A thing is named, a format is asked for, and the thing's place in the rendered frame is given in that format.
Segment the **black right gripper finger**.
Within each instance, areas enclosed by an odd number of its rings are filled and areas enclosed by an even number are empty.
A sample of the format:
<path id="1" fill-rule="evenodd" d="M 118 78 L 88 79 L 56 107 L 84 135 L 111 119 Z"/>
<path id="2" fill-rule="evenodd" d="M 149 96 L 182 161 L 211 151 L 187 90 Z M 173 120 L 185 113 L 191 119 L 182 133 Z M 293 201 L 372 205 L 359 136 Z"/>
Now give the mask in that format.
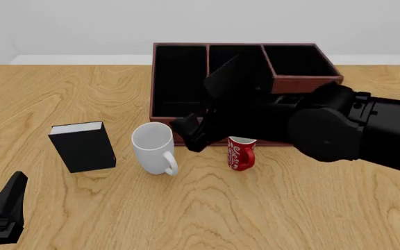
<path id="1" fill-rule="evenodd" d="M 172 130 L 180 136 L 194 135 L 199 127 L 199 121 L 195 113 L 189 114 L 186 117 L 176 118 L 170 124 Z"/>
<path id="2" fill-rule="evenodd" d="M 191 131 L 183 135 L 187 149 L 193 152 L 201 152 L 213 143 L 213 133 L 211 131 Z"/>

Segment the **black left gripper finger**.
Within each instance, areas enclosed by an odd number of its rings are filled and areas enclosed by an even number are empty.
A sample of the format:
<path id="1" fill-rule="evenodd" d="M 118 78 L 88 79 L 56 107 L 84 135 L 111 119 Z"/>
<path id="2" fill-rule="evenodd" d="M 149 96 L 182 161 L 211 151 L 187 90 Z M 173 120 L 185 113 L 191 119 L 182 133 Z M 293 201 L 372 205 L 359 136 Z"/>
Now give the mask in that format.
<path id="1" fill-rule="evenodd" d="M 15 172 L 0 191 L 0 227 L 9 223 L 24 225 L 24 194 L 26 191 L 27 176 Z"/>

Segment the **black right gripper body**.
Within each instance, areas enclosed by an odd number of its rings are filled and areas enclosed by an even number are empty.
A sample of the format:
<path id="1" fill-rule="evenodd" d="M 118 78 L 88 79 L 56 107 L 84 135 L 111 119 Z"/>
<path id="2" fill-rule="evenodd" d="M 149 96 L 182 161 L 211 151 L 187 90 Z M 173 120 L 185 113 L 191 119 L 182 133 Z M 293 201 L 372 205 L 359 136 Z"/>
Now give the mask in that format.
<path id="1" fill-rule="evenodd" d="M 198 142 L 201 145 L 212 145 L 227 138 L 225 132 L 226 113 L 223 110 L 205 108 L 202 112 Z"/>

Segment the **red patterned mug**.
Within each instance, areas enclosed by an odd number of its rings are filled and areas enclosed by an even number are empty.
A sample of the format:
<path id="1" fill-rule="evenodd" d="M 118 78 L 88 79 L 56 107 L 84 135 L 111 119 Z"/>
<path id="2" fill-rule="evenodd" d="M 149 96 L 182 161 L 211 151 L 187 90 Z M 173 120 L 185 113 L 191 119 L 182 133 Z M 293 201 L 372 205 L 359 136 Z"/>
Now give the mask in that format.
<path id="1" fill-rule="evenodd" d="M 228 137 L 228 166 L 236 171 L 244 171 L 252 168 L 255 164 L 254 148 L 255 139 L 243 137 Z"/>

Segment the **white mug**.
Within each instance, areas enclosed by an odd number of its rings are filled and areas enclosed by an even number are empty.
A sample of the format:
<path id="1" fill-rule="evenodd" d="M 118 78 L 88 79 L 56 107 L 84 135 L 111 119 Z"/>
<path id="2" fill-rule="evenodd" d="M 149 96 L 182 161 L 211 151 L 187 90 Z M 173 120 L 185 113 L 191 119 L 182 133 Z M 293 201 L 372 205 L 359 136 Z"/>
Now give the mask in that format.
<path id="1" fill-rule="evenodd" d="M 148 122 L 137 127 L 131 136 L 135 156 L 150 174 L 178 174 L 174 157 L 174 138 L 171 128 L 161 122 Z"/>

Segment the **red-brown desk caddy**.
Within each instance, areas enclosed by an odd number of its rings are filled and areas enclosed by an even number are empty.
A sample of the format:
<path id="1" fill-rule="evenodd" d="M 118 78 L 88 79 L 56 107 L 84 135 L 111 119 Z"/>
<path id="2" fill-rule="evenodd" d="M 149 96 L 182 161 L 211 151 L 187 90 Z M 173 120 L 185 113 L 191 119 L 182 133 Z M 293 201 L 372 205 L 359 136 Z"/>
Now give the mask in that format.
<path id="1" fill-rule="evenodd" d="M 150 120 L 171 130 L 211 98 L 310 93 L 344 78 L 314 44 L 157 43 L 152 73 Z"/>

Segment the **black book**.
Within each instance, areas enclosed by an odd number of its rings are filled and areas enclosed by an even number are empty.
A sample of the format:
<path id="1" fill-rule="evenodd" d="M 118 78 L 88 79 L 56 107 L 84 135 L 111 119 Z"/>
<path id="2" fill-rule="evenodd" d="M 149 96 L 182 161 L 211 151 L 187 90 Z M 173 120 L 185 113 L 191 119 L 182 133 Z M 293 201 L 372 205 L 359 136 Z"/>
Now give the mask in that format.
<path id="1" fill-rule="evenodd" d="M 116 166 L 115 153 L 102 121 L 52 126 L 48 137 L 71 173 Z"/>

